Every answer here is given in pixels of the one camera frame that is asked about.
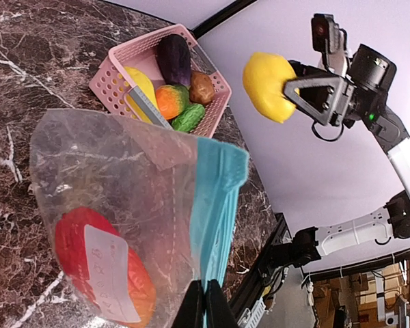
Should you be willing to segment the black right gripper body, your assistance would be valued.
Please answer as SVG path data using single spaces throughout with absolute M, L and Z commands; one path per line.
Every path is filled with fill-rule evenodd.
M 293 62 L 297 78 L 309 75 L 332 74 L 313 66 Z M 351 59 L 344 79 L 344 87 L 336 105 L 339 125 L 352 127 L 353 122 L 370 122 L 385 110 L 387 95 L 396 75 L 394 62 L 376 50 L 360 44 Z

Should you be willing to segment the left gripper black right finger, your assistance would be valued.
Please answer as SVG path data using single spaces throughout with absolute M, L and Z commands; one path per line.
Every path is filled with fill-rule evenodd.
M 217 280 L 208 281 L 205 300 L 208 328 L 238 328 L 237 321 Z

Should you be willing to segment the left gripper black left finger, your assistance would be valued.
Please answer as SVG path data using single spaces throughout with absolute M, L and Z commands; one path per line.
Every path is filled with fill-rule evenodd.
M 178 313 L 174 328 L 202 328 L 204 324 L 204 291 L 200 280 L 190 283 Z

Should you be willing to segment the yellow toy fruit front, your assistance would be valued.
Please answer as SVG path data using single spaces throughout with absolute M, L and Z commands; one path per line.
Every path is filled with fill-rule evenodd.
M 285 83 L 296 77 L 281 55 L 255 52 L 244 67 L 243 87 L 261 115 L 282 124 L 296 111 L 296 105 L 284 95 Z

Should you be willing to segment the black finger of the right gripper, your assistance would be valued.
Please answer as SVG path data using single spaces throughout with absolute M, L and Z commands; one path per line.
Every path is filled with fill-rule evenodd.
M 336 105 L 343 87 L 342 77 L 332 74 L 309 75 L 285 82 L 284 96 L 315 122 L 323 126 L 338 126 Z

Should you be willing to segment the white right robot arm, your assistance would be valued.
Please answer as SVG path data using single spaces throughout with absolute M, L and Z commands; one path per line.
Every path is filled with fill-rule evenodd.
M 410 134 L 410 43 L 367 42 L 397 65 L 388 105 Z M 288 154 L 284 212 L 291 232 L 332 226 L 374 211 L 403 190 L 387 157 L 362 122 L 333 143 L 317 139 L 312 121 L 295 113 L 282 125 Z

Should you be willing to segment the red orange toy mango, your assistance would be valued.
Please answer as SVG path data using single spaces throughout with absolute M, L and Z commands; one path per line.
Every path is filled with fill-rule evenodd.
M 145 327 L 156 288 L 139 256 L 100 213 L 78 207 L 55 226 L 55 253 L 74 287 L 107 320 Z

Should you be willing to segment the clear zip bag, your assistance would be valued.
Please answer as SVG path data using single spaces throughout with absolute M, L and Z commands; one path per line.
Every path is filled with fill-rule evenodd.
M 54 252 L 63 214 L 100 213 L 156 288 L 145 327 L 174 327 L 194 280 L 207 327 L 206 289 L 213 279 L 223 285 L 248 162 L 230 143 L 83 109 L 48 110 L 30 142 L 33 189 Z

